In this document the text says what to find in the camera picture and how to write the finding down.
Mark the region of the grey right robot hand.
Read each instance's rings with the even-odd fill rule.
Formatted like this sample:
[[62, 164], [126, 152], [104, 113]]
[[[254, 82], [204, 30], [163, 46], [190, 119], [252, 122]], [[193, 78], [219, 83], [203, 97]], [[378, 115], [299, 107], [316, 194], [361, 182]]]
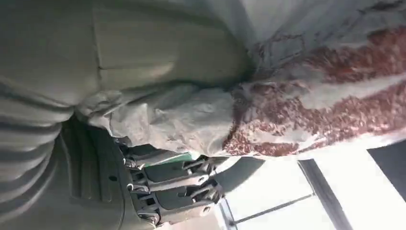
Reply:
[[126, 187], [106, 132], [77, 105], [107, 91], [167, 82], [228, 86], [245, 48], [200, 9], [139, 0], [0, 3], [0, 227], [152, 230]]

